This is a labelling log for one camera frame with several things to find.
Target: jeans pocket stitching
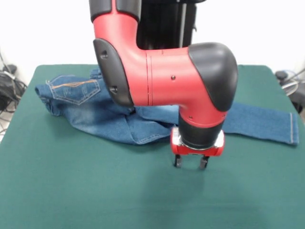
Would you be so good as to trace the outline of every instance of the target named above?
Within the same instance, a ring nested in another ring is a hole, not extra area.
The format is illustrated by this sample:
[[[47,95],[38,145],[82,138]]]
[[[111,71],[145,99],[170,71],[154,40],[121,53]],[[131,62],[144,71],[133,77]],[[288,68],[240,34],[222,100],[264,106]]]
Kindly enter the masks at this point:
[[[75,105],[81,105],[82,103],[86,102],[87,100],[89,100],[90,98],[92,98],[94,95],[96,95],[98,92],[101,91],[100,85],[98,84],[97,80],[94,80],[93,83],[95,85],[95,89],[91,93],[85,95],[81,100],[76,101],[76,100],[58,95],[56,93],[56,91],[54,90],[53,85],[51,84],[53,81],[47,83],[47,85],[49,86],[49,88],[51,90],[53,98],[58,99],[58,100],[62,100],[62,101],[65,101],[65,102],[69,102],[69,103],[72,103],[72,104],[75,104]]]

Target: green tablecloth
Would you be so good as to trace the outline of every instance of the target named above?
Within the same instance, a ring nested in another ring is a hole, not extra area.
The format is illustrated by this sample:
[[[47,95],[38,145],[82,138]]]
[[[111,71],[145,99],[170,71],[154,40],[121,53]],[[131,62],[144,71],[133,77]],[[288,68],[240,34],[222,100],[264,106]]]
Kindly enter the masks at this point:
[[[298,147],[226,136],[206,171],[172,166],[169,144],[127,146],[51,116],[34,86],[95,65],[39,66],[0,145],[0,229],[304,229]],[[239,66],[236,101],[293,111],[269,68]]]

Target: jeans back pocket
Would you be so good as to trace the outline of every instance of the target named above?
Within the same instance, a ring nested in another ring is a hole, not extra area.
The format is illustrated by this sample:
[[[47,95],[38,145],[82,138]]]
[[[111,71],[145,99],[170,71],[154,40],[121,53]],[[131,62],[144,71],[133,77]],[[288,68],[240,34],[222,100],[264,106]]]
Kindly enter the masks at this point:
[[[47,82],[56,100],[81,105],[101,91],[96,79],[61,75]]]

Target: white wall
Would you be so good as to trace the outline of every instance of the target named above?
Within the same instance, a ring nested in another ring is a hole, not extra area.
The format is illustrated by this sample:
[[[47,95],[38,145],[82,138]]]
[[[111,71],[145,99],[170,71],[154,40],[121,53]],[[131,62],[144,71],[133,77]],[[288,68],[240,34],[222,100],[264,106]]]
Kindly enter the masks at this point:
[[[1,52],[26,83],[40,64],[96,63],[88,0],[0,0],[0,8]],[[297,71],[304,21],[300,0],[207,0],[193,42],[222,42],[239,63]]]

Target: jeans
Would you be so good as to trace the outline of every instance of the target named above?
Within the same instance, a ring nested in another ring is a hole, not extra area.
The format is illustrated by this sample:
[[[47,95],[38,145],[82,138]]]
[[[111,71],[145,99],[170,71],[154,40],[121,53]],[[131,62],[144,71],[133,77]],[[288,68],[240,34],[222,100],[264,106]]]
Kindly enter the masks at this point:
[[[178,125],[178,106],[126,108],[115,104],[99,69],[90,77],[60,75],[35,87],[47,110],[64,116],[76,129],[112,141],[143,145],[166,140]],[[223,125],[226,134],[299,142],[297,116],[292,113],[234,103]]]

